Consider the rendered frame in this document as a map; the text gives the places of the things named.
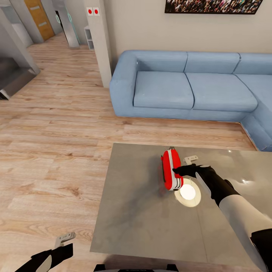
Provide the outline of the radio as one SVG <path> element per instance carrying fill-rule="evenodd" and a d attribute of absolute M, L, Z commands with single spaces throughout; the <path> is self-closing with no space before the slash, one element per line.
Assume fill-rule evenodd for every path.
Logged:
<path fill-rule="evenodd" d="M 172 169 L 181 166 L 178 153 L 174 148 L 169 148 L 161 156 L 164 185 L 168 190 L 178 191 L 183 186 L 183 177 Z"/>

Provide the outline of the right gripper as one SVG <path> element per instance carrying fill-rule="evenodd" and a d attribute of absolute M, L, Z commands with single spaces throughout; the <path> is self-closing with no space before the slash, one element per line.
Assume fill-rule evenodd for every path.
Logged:
<path fill-rule="evenodd" d="M 172 170 L 176 174 L 179 174 L 179 176 L 185 176 L 185 175 L 191 176 L 190 175 L 190 168 L 193 167 L 193 166 L 196 166 L 196 164 L 191 164 L 191 165 L 188 165 L 188 166 L 180 166 L 177 169 L 173 168 Z"/>

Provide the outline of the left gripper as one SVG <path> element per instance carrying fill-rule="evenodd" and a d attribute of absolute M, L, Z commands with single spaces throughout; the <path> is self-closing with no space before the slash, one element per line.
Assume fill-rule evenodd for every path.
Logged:
<path fill-rule="evenodd" d="M 58 247 L 54 249 L 58 252 L 59 258 L 55 266 L 57 266 L 62 261 L 71 258 L 73 256 L 73 243 L 66 245 L 64 247 Z"/>

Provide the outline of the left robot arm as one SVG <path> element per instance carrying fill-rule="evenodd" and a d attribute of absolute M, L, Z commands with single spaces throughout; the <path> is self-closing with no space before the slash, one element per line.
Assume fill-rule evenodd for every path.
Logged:
<path fill-rule="evenodd" d="M 76 237 L 75 232 L 70 232 L 56 238 L 54 250 L 43 251 L 33 255 L 32 260 L 25 263 L 15 272 L 48 272 L 62 261 L 73 256 L 73 243 L 64 246 L 64 242 Z"/>

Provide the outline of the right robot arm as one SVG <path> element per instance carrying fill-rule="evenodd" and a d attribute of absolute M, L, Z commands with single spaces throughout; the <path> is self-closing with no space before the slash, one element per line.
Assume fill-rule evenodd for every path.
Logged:
<path fill-rule="evenodd" d="M 239 195 L 211 166 L 191 163 L 196 160 L 196 155 L 185 157 L 184 166 L 172 170 L 179 176 L 198 179 L 208 195 L 215 199 L 253 263 L 262 272 L 272 272 L 272 221 Z"/>

